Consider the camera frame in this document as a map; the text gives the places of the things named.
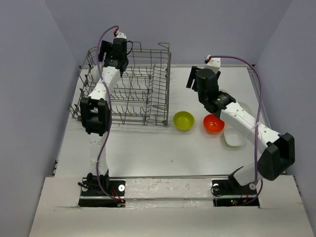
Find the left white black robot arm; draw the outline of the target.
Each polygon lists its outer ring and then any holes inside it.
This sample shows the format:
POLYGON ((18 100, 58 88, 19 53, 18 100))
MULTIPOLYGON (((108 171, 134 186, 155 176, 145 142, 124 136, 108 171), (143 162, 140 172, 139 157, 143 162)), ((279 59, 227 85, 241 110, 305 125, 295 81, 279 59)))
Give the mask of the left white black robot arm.
POLYGON ((125 34, 118 34, 112 42, 101 41, 98 63, 91 70, 95 88, 79 103, 90 151, 90 172, 81 186, 98 195, 107 196, 110 186, 105 144, 112 125, 111 94, 128 66, 128 42, 125 34))

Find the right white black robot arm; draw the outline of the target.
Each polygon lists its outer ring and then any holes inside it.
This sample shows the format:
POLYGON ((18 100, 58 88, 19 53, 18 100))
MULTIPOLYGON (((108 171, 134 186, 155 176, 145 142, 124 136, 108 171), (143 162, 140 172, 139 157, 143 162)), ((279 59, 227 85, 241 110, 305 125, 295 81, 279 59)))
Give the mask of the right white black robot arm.
POLYGON ((254 162, 229 175, 228 190, 240 193, 246 185, 259 180, 275 180, 295 162, 295 140, 290 133, 280 134, 256 121, 235 98, 220 91, 220 72, 193 66, 186 87, 198 94, 204 108, 236 129, 254 145, 254 162))

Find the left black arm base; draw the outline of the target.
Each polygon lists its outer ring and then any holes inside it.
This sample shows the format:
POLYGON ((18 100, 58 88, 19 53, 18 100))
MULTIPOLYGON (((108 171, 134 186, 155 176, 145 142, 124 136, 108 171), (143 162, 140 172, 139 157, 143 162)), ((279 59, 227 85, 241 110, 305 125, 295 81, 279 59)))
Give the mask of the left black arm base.
POLYGON ((78 205, 80 207, 125 207, 126 181, 122 179, 111 179, 109 176, 99 177, 88 173, 80 186, 80 196, 78 205))

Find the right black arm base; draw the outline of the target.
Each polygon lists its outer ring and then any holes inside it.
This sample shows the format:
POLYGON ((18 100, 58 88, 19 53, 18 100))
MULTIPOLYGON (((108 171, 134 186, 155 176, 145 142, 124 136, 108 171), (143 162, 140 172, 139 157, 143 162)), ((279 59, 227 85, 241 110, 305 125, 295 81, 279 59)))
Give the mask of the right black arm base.
POLYGON ((210 188, 214 207, 256 206, 259 207, 258 193, 254 184, 230 186, 228 179, 212 180, 210 188))

